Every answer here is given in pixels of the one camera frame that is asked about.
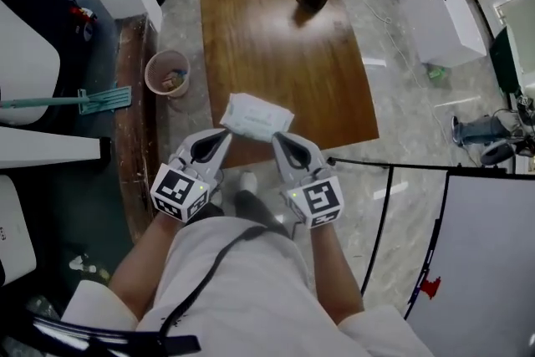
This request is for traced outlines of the person's right white shoe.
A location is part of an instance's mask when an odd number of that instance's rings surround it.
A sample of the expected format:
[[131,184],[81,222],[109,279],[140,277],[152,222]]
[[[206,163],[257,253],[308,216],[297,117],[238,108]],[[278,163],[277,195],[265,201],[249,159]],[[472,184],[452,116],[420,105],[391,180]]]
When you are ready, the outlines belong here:
[[248,191],[255,195],[257,193],[257,177],[251,171],[244,171],[240,176],[239,190]]

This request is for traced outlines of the white wet wipe pack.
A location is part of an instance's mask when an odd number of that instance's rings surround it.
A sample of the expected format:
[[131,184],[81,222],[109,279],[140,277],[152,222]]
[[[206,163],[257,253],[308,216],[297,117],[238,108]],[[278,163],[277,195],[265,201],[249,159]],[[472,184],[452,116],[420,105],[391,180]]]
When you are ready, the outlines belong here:
[[[244,120],[244,114],[249,109],[270,110],[273,113],[273,125],[261,126]],[[289,130],[293,118],[294,113],[286,108],[246,93],[238,93],[230,94],[220,124],[237,135],[269,143],[276,132]]]

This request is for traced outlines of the red and white cans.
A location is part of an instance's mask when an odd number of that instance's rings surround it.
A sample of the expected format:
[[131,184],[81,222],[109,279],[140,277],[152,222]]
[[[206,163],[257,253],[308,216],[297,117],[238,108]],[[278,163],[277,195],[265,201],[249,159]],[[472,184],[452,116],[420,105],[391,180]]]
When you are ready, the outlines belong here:
[[96,14],[91,9],[76,6],[71,7],[69,12],[73,19],[74,32],[81,40],[88,43],[93,38]]

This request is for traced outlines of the person's white shirt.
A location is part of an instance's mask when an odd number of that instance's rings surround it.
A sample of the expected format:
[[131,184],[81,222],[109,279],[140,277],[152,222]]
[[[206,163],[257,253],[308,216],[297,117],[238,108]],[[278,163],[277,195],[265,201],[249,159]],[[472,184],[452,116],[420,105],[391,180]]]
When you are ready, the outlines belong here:
[[433,357],[391,306],[332,320],[308,288],[296,245],[273,232],[239,242],[250,225],[245,219],[213,217],[181,228],[165,250],[146,314],[134,314],[110,287],[84,280],[63,321],[156,331],[228,247],[214,278],[171,326],[174,335],[198,338],[198,357]]

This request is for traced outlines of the person's right forearm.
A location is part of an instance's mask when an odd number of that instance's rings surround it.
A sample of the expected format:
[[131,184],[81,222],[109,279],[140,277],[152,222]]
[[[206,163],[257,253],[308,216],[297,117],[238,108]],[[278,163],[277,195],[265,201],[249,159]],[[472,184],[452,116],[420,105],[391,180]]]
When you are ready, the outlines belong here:
[[313,228],[310,237],[317,299],[329,317],[340,324],[364,311],[362,293],[333,224]]

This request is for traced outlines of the teal flat mop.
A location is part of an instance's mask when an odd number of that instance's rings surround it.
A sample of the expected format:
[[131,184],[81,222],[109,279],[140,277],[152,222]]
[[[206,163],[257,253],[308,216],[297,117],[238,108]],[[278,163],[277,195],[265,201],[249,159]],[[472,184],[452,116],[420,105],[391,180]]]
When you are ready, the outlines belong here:
[[81,115],[92,115],[127,108],[131,103],[132,89],[130,86],[124,86],[95,94],[88,94],[85,89],[79,89],[75,97],[4,100],[0,101],[0,109],[77,105]]

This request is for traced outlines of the whiteboard on black stand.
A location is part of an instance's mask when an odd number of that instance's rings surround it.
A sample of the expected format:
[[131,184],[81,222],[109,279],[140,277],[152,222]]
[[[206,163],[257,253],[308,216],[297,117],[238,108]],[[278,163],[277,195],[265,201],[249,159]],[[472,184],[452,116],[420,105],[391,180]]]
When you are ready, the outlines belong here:
[[[503,168],[356,161],[385,187],[367,285],[384,242],[397,173],[439,172],[441,204],[403,315],[436,357],[535,357],[535,175]],[[433,299],[424,278],[441,277]]]

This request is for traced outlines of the brown wooden plank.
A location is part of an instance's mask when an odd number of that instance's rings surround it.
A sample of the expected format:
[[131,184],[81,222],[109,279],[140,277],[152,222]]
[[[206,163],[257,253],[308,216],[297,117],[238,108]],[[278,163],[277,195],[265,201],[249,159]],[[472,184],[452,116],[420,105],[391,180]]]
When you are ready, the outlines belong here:
[[159,166],[155,95],[145,85],[145,66],[157,33],[146,16],[122,21],[115,78],[131,87],[131,105],[115,111],[115,154],[125,220],[137,242],[155,216],[150,186]]

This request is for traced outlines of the person's left forearm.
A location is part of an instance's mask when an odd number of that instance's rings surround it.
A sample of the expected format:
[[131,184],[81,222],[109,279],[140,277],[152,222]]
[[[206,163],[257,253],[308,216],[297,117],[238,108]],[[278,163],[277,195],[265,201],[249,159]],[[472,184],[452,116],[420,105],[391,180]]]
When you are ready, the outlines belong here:
[[115,270],[109,289],[141,320],[150,307],[176,234],[184,224],[160,212]]

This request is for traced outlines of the black office chair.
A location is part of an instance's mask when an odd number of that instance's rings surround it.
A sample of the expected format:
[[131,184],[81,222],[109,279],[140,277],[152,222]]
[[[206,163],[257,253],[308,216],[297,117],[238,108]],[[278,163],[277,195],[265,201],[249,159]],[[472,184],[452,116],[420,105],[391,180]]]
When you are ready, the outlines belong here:
[[535,157],[535,110],[521,109],[519,126],[511,135],[490,144],[481,153],[484,166],[494,166],[515,156]]

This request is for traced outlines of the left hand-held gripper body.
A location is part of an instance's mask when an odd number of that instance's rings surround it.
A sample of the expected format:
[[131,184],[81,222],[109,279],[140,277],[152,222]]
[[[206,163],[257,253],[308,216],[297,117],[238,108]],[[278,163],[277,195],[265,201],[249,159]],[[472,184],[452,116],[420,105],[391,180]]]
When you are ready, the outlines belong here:
[[196,219],[210,202],[216,183],[201,178],[190,167],[162,163],[150,189],[154,208],[180,222]]

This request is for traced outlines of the person's black trousers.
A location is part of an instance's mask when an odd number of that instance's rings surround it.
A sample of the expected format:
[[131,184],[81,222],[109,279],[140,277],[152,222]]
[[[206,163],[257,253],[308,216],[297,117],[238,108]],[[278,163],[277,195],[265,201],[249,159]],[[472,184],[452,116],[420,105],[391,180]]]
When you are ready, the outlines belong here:
[[[211,200],[186,225],[189,226],[194,222],[209,218],[225,217],[225,212],[222,210],[221,204],[222,193],[216,191],[211,196]],[[236,218],[259,223],[271,231],[291,239],[287,228],[275,218],[268,207],[253,192],[248,190],[238,191],[233,197],[233,204]]]

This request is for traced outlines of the dark green cabinet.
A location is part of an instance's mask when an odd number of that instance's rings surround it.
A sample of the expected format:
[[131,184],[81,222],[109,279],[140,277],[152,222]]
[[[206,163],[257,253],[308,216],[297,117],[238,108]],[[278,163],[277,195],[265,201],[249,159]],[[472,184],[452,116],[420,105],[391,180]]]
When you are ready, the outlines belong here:
[[520,91],[535,99],[535,39],[516,38],[506,26],[494,39],[490,58],[503,93]]

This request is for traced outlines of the black glossy frame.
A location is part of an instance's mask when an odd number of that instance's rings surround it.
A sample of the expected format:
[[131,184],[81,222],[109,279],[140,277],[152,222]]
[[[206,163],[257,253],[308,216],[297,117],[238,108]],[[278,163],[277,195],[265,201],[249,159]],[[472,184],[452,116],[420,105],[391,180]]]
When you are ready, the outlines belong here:
[[54,357],[181,357],[201,351],[194,335],[95,329],[29,314],[20,321],[28,344]]

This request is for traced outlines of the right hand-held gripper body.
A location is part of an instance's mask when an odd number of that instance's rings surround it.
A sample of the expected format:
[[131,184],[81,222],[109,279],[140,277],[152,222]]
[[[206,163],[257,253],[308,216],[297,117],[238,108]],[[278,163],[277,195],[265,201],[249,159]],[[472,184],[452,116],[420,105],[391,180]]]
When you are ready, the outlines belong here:
[[308,229],[337,220],[344,209],[339,178],[330,169],[279,172],[285,204]]

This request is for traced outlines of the white counter with holes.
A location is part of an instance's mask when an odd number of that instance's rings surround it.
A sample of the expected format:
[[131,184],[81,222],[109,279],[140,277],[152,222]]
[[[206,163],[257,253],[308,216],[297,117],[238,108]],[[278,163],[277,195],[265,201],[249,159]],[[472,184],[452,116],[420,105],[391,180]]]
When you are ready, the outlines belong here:
[[467,0],[398,0],[420,61],[454,68],[487,55]]

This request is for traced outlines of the white rounded appliance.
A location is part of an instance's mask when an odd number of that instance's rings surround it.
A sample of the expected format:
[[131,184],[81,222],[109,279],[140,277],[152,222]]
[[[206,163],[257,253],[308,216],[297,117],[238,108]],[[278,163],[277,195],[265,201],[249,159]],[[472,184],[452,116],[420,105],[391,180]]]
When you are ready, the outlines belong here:
[[0,176],[0,288],[37,267],[18,194],[8,176]]
[[53,97],[59,70],[53,45],[0,0],[0,101]]

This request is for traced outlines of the red whiteboard magnet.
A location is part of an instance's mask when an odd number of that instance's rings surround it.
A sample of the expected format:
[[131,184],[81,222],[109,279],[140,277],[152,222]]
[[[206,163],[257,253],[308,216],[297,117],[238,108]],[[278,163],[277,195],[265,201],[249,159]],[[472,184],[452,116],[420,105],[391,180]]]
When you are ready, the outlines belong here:
[[441,277],[437,277],[434,280],[424,278],[420,284],[420,292],[424,293],[429,299],[433,299],[441,285]]

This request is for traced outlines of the pink waste basket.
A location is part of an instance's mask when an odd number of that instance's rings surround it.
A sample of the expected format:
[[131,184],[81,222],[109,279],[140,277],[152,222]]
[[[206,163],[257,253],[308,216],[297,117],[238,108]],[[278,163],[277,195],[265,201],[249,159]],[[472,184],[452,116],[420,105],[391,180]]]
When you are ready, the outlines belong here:
[[[185,81],[182,86],[171,92],[166,92],[162,87],[162,80],[173,69],[186,71]],[[191,68],[187,57],[175,50],[164,50],[155,54],[145,66],[145,84],[154,94],[165,97],[179,98],[186,94],[190,85]]]

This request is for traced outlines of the white partition panel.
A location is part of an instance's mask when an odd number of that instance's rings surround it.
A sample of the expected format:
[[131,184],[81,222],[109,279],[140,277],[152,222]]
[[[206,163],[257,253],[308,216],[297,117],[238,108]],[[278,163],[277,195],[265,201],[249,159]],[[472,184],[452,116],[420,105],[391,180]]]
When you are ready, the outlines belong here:
[[101,158],[100,140],[0,126],[0,169]]

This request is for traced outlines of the brown wooden table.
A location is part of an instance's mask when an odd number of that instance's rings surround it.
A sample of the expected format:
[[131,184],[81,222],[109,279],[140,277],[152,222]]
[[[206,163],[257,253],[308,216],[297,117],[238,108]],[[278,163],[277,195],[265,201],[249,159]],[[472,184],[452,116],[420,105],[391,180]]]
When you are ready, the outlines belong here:
[[343,0],[317,13],[297,0],[201,0],[212,118],[230,94],[282,106],[290,130],[331,149],[378,137],[369,82]]

